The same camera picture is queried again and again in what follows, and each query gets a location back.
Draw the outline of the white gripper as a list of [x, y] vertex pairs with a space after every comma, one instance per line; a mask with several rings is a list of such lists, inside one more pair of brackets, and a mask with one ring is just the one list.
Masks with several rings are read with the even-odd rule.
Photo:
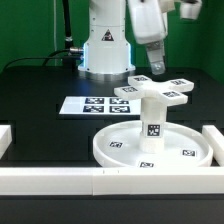
[[154, 75], [164, 74], [166, 28], [158, 0], [128, 0], [132, 29], [138, 44], [147, 44], [146, 52]]

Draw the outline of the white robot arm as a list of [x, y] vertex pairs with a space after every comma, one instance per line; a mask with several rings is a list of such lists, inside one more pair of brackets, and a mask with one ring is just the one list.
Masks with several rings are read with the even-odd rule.
[[95, 80], [121, 80], [132, 74], [135, 66], [125, 37], [125, 21], [130, 20], [136, 42], [146, 49], [152, 73], [163, 74], [167, 13], [176, 3], [182, 19], [198, 18], [202, 0], [89, 0], [90, 34], [78, 70]]

